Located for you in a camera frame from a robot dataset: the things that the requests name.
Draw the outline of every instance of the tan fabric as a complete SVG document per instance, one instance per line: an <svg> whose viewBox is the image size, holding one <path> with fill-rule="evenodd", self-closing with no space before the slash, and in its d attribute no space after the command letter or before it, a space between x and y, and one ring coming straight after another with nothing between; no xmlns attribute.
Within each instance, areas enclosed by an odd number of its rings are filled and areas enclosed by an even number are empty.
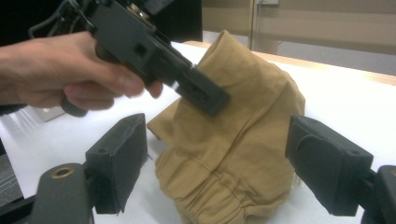
<svg viewBox="0 0 396 224"><path fill-rule="evenodd" d="M156 160L161 189L184 223L263 223L290 192L284 151L290 115L304 113L304 97L289 74L227 32L199 69L231 101L210 117L181 99L148 124L168 144Z"/></svg>

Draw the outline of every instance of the floor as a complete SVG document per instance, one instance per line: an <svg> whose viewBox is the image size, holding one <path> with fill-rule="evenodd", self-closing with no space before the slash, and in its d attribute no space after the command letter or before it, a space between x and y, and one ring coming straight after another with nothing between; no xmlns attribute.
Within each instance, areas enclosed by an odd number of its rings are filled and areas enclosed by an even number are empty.
<svg viewBox="0 0 396 224"><path fill-rule="evenodd" d="M219 33L204 32L204 42L213 43L218 35ZM248 45L246 36L235 35L235 38L244 45ZM333 49L285 41L279 43L278 55L396 76L396 55Z"/></svg>

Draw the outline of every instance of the black plastic part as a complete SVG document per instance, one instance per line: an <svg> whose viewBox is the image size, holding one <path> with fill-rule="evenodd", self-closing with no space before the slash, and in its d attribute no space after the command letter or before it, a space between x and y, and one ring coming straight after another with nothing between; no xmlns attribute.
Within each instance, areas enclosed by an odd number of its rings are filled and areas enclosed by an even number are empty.
<svg viewBox="0 0 396 224"><path fill-rule="evenodd" d="M375 195L385 222L396 223L396 166L381 166L375 181Z"/></svg>
<svg viewBox="0 0 396 224"><path fill-rule="evenodd" d="M40 178L30 224L91 223L89 200L81 164L54 167Z"/></svg>
<svg viewBox="0 0 396 224"><path fill-rule="evenodd" d="M28 221L30 219L30 214L32 213L34 202L35 196L5 205L0 209L1 223L29 223Z"/></svg>
<svg viewBox="0 0 396 224"><path fill-rule="evenodd" d="M292 116L286 157L318 201L335 216L355 216L361 180L373 155L321 122Z"/></svg>
<svg viewBox="0 0 396 224"><path fill-rule="evenodd" d="M146 120L137 114L120 120L86 153L86 169L103 178L91 185L98 214L123 212L128 197L147 160Z"/></svg>
<svg viewBox="0 0 396 224"><path fill-rule="evenodd" d="M209 115L215 115L229 101L229 94L163 42L149 21L117 2L110 6L91 4L85 13L96 28L93 37L101 48L137 73L146 86L156 79L168 86L177 84L182 97Z"/></svg>
<svg viewBox="0 0 396 224"><path fill-rule="evenodd" d="M61 108L67 114L73 115L78 118L82 118L88 113L87 110L81 109L78 106L70 103L70 101L68 101L66 97L64 97L61 102Z"/></svg>

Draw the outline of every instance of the screw hole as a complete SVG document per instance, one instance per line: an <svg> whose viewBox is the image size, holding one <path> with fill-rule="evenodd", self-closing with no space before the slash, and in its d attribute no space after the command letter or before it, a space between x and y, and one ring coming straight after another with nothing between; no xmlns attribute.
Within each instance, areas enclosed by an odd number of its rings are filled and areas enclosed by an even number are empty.
<svg viewBox="0 0 396 224"><path fill-rule="evenodd" d="M62 167L58 170L56 170L53 174L52 174L52 178L64 178L68 175L73 174L74 169L71 167Z"/></svg>

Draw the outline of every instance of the finger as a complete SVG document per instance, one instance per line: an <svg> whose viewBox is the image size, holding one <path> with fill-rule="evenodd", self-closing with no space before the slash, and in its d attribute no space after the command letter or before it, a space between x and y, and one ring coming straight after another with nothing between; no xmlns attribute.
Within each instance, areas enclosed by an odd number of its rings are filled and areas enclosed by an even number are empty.
<svg viewBox="0 0 396 224"><path fill-rule="evenodd" d="M113 99L108 100L85 100L85 99L77 99L73 97L68 97L67 100L77 107L85 110L102 110L109 109L114 105Z"/></svg>
<svg viewBox="0 0 396 224"><path fill-rule="evenodd" d="M158 98L161 93L163 92L163 84L156 80L154 81L149 87L148 87L148 92L150 95L154 98Z"/></svg>
<svg viewBox="0 0 396 224"><path fill-rule="evenodd" d="M105 100L121 96L121 94L91 81L69 84L64 87L64 93L69 97L81 100Z"/></svg>
<svg viewBox="0 0 396 224"><path fill-rule="evenodd" d="M63 91L20 91L19 97L25 104L41 107L52 108L61 104L64 98Z"/></svg>

